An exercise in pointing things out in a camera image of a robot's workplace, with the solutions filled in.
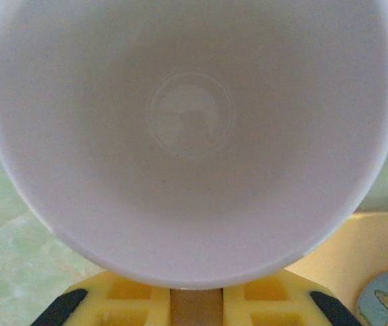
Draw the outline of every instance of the black rubber tip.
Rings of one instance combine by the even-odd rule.
[[[78,289],[57,297],[31,326],[62,326],[87,294],[87,290]]]
[[[363,326],[355,316],[335,297],[319,291],[310,296],[333,326]]]

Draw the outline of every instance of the round coaster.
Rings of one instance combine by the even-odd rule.
[[[388,326],[388,273],[364,287],[357,301],[357,317],[365,326]]]

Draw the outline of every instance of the blue coaster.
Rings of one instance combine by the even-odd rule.
[[[388,326],[388,273],[376,277],[360,294],[357,317],[366,326]]]

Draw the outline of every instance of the white cup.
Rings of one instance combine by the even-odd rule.
[[[246,282],[350,216],[388,150],[388,0],[0,0],[0,156],[67,245]]]

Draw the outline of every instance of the green countertop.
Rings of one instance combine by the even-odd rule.
[[[388,211],[388,158],[359,211]],[[98,271],[35,218],[0,163],[0,326],[29,325],[68,286]]]

